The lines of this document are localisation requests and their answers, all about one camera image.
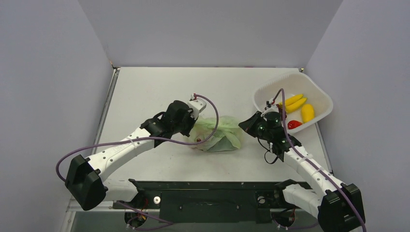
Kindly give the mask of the green plastic bag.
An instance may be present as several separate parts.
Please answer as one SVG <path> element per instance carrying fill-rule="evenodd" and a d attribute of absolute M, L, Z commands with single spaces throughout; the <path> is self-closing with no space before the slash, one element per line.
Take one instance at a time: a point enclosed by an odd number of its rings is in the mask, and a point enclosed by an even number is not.
<path fill-rule="evenodd" d="M 233 116 L 220 116 L 217 130 L 204 143 L 195 145 L 194 148 L 203 152 L 235 151 L 242 148 L 243 131 L 239 127 L 239 121 Z M 208 137 L 216 125 L 215 117 L 199 118 L 190 136 L 185 138 L 187 143 L 198 143 Z"/>

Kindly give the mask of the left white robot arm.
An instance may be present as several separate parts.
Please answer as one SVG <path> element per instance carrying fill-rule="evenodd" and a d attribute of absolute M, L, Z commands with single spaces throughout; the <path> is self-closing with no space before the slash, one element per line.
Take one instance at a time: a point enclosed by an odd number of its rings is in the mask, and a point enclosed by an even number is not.
<path fill-rule="evenodd" d="M 147 119 L 118 145 L 111 145 L 84 158 L 71 160 L 65 186 L 84 211 L 104 201 L 124 201 L 133 208 L 144 202 L 144 194 L 130 180 L 113 180 L 110 175 L 121 166 L 177 133 L 189 136 L 199 114 L 206 108 L 202 100 L 179 100 L 169 104 L 165 112 Z"/>

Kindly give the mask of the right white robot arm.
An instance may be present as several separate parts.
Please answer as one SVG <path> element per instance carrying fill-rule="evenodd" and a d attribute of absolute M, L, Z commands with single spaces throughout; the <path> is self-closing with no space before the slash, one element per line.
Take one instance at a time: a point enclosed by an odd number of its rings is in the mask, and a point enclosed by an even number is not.
<path fill-rule="evenodd" d="M 278 112 L 257 111 L 239 127 L 248 135 L 264 140 L 270 152 L 294 169 L 306 181 L 307 190 L 289 179 L 276 185 L 273 201 L 278 206 L 297 206 L 310 213 L 325 232 L 366 230 L 365 213 L 359 188 L 345 184 L 325 170 L 303 145 L 287 133 Z"/>

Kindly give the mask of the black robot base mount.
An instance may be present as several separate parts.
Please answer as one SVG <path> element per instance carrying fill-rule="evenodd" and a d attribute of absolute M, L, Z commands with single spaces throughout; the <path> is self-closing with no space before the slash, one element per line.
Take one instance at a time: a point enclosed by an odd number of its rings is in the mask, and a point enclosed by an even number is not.
<path fill-rule="evenodd" d="M 180 182 L 131 180 L 137 195 L 113 203 L 114 209 L 158 213 L 163 222 L 270 223 L 290 214 L 295 205 L 279 199 L 280 182 Z"/>

